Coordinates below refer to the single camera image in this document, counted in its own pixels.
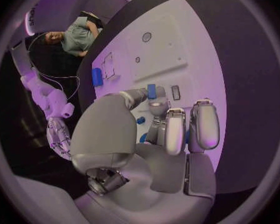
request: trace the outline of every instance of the gray t-shirt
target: gray t-shirt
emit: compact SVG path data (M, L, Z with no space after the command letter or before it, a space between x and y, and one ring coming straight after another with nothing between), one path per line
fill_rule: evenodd
M79 52L89 49L94 36L86 26L87 17L78 17L63 34L61 41L64 51L78 56Z

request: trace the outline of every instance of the man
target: man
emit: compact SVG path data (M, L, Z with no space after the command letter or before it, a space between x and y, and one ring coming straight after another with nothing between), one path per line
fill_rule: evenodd
M100 24L99 19L89 13L82 12L65 32L51 31L46 33L45 43L56 44L61 42L65 52L74 56L84 57L102 31L102 25Z

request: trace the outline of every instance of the blue object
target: blue object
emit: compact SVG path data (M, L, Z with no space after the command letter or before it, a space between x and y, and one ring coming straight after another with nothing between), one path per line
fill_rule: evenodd
M143 134L139 140L140 143L144 143L146 139L147 133Z
M186 132L186 143L189 144L190 141L190 130L188 129L188 131Z
M147 90L148 90L148 99L156 99L156 89L155 89L155 84L147 85Z
M137 124L142 124L145 122L145 118L141 116L140 118L137 118Z
M92 69L92 84L94 87L103 85L102 70L100 68Z

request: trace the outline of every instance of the cable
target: cable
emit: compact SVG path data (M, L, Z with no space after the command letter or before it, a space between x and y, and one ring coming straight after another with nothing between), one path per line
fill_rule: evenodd
M58 81L53 80L53 79L50 79L50 78L56 78L56 79L70 79L70 78L75 78L75 79L77 79L77 83L78 83L77 88L76 88L76 90L71 94L71 96L70 96L69 98L67 98L67 100L69 100L69 99L71 99L71 98L77 93L78 89L80 88L80 78L79 78L78 76L57 77L57 76L49 76L49 75L46 75L46 74L40 72L40 71L37 69L37 67L35 66L35 64L33 63L33 61L31 60L31 57L30 57L30 54L29 54L29 53L30 53L31 46L34 44L34 42L35 42L38 38L40 38L41 36L44 36L44 35L45 35L45 33L40 34L40 35L37 36L35 39L33 39L33 41L30 43L30 45L29 45L29 47L28 47L28 50L27 50L27 51L28 51L29 60L30 60L30 62L31 62L31 64L32 64L32 66L37 70L37 72L38 72L42 77L44 77L45 79L47 79L47 80L49 80L49 81L52 81L52 82L57 83L57 84L60 86L60 88L61 88L62 91L64 91L63 86L62 86Z

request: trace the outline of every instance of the wire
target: wire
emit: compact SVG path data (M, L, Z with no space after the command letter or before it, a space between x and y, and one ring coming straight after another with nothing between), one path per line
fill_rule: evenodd
M45 35L45 33L40 34L40 35L37 36L35 39L33 39L33 41L30 43L30 45L29 45L29 47L28 47L28 57L29 57L29 60L30 60L30 62L31 62L31 64L32 64L32 66L37 70L37 72L38 72L42 77L44 77L45 79L47 79L47 80L49 80L49 81L52 81L52 82L57 83L57 84L60 86L60 88L61 88L62 91L64 91L63 86L62 86L58 81L53 80L53 79L50 79L50 78L55 78L55 79L70 79L70 78L75 78L75 79L77 79L77 88L76 88L76 90L71 94L71 96L70 96L69 98L67 98L67 100L70 100L70 99L77 93L77 91L78 91L79 88L80 88L80 78L79 78L78 76L58 77L58 76L49 76L49 75L46 75L46 74L40 72L40 71L37 69L37 67L35 66L35 64L33 63L33 61L31 60L31 57L30 57L30 49L31 49L31 46L34 44L34 42L35 42L38 38L40 38L41 36L44 36L44 35Z

